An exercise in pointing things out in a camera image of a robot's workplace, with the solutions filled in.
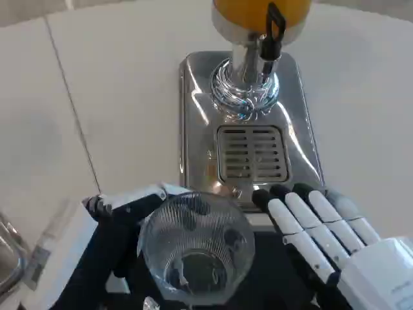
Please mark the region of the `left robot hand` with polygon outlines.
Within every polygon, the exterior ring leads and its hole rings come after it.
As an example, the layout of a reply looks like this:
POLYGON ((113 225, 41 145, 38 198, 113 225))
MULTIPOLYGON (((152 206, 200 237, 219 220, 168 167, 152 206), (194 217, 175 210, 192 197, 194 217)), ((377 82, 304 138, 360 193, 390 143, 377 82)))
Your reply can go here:
POLYGON ((86 278, 103 285, 111 274, 126 277, 139 257, 139 233, 143 222, 167 199, 188 191, 161 183, 126 194, 85 198, 83 207, 97 222, 79 264, 86 278))

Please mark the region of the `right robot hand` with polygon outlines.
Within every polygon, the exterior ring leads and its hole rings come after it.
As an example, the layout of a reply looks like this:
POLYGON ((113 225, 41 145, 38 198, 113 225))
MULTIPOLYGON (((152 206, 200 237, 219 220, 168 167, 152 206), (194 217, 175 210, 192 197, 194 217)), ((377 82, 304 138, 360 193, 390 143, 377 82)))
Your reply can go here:
POLYGON ((411 309, 412 239, 382 238, 346 196, 304 183, 255 188, 320 309, 411 309))

